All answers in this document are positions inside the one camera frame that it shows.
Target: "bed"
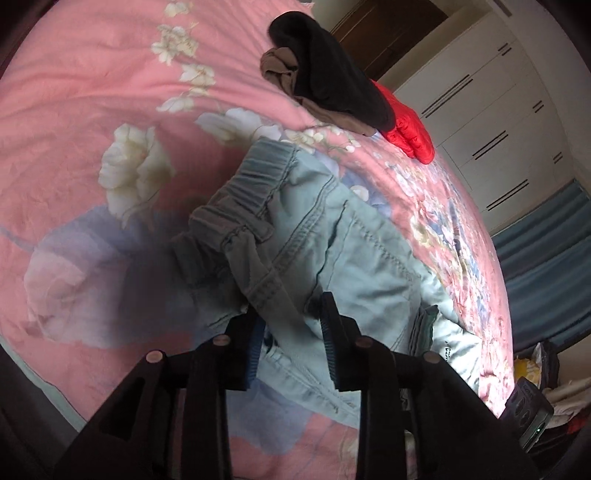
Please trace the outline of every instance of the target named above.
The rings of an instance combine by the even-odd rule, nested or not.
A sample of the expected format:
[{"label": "bed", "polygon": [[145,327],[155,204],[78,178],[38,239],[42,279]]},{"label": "bed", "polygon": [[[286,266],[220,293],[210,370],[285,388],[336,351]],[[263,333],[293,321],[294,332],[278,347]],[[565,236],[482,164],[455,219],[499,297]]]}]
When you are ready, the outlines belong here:
[{"label": "bed", "polygon": [[[259,137],[318,155],[392,220],[482,339],[478,393],[503,410],[511,324],[478,210],[439,156],[424,166],[323,124],[261,77],[267,27],[291,10],[310,14],[295,0],[60,0],[0,80],[0,344],[75,429],[146,351],[206,339],[166,272],[134,272],[127,294],[128,265],[182,232]],[[261,382],[230,396],[229,425],[236,476],[355,471],[355,429]]]}]

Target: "white flower print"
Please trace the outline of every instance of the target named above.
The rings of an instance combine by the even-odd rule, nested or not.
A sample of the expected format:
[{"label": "white flower print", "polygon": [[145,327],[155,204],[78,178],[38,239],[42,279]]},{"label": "white flower print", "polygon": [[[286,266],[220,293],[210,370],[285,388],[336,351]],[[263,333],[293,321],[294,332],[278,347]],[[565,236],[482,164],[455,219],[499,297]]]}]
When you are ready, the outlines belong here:
[{"label": "white flower print", "polygon": [[310,130],[306,130],[304,132],[296,132],[295,130],[285,130],[285,136],[288,138],[287,140],[282,140],[282,142],[293,143],[298,145],[302,150],[307,151],[310,154],[314,153],[314,137],[309,135],[311,133]]},{"label": "white flower print", "polygon": [[357,197],[362,199],[364,202],[369,200],[369,190],[365,188],[363,185],[353,185],[349,190],[351,190]]},{"label": "white flower print", "polygon": [[184,2],[170,2],[164,9],[164,15],[167,17],[175,17],[176,15],[187,15],[189,7]]},{"label": "white flower print", "polygon": [[183,27],[171,27],[159,25],[161,33],[159,42],[152,43],[152,52],[158,55],[158,60],[170,65],[177,55],[181,53],[187,57],[194,57],[199,44],[189,37]]},{"label": "white flower print", "polygon": [[427,229],[424,225],[422,225],[415,215],[413,215],[410,219],[410,225],[413,230],[413,237],[415,240],[424,247],[431,246],[431,239],[427,232]]},{"label": "white flower print", "polygon": [[226,113],[202,113],[195,121],[203,130],[227,147],[247,150],[255,140],[281,138],[279,125],[264,125],[261,117],[244,108],[230,108]]},{"label": "white flower print", "polygon": [[208,95],[208,88],[215,85],[216,81],[213,78],[215,73],[213,68],[206,65],[182,64],[183,73],[181,74],[181,82],[189,82],[191,89],[189,95],[206,96]]},{"label": "white flower print", "polygon": [[329,125],[329,130],[335,135],[340,135],[341,133],[343,133],[343,129],[337,127],[336,125]]},{"label": "white flower print", "polygon": [[322,142],[324,140],[324,135],[321,132],[315,131],[313,128],[307,128],[304,130],[304,135],[312,137],[315,142]]},{"label": "white flower print", "polygon": [[350,132],[343,131],[343,133],[347,137],[347,140],[349,140],[349,144],[350,144],[345,147],[345,150],[349,153],[353,153],[355,151],[355,148],[359,148],[361,146],[361,144],[357,140],[355,140],[355,137],[353,135],[351,135]]},{"label": "white flower print", "polygon": [[172,97],[166,100],[162,105],[156,107],[159,112],[188,112],[194,107],[192,98],[189,97]]},{"label": "white flower print", "polygon": [[414,188],[409,184],[409,182],[407,182],[406,178],[400,175],[399,172],[396,172],[396,180],[398,181],[398,185],[407,197],[415,196]]},{"label": "white flower print", "polygon": [[115,141],[103,154],[99,172],[109,212],[121,220],[123,228],[134,214],[150,224],[150,209],[160,189],[176,172],[156,140],[154,127],[143,131],[123,124],[114,136]]}]

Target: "white cloth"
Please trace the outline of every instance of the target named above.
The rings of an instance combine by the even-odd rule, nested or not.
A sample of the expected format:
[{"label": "white cloth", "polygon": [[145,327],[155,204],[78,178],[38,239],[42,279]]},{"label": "white cloth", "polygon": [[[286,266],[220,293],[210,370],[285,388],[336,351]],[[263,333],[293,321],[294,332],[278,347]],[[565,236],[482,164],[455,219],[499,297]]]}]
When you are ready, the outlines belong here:
[{"label": "white cloth", "polygon": [[481,349],[482,340],[457,323],[443,315],[435,320],[431,350],[441,355],[476,393],[480,378]]},{"label": "white cloth", "polygon": [[560,427],[591,405],[591,377],[569,382],[554,390],[546,388],[544,395],[554,407],[554,416],[547,428]]}]

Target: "white wardrobe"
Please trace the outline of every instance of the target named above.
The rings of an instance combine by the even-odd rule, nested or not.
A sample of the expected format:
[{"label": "white wardrobe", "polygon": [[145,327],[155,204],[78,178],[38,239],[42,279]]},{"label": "white wardrobe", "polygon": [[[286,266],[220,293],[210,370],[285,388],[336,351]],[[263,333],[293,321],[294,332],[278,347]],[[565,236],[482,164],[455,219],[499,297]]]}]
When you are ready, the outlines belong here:
[{"label": "white wardrobe", "polygon": [[566,136],[524,49],[491,12],[395,95],[417,111],[489,231],[573,178]]}]

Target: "wooden door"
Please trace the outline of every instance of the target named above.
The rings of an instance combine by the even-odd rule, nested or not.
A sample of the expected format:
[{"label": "wooden door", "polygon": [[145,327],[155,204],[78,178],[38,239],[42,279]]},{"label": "wooden door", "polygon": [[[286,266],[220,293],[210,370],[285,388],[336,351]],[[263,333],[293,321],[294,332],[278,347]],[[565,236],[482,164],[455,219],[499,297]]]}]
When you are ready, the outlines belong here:
[{"label": "wooden door", "polygon": [[378,80],[446,18],[429,0],[362,0],[332,33],[357,66]]}]

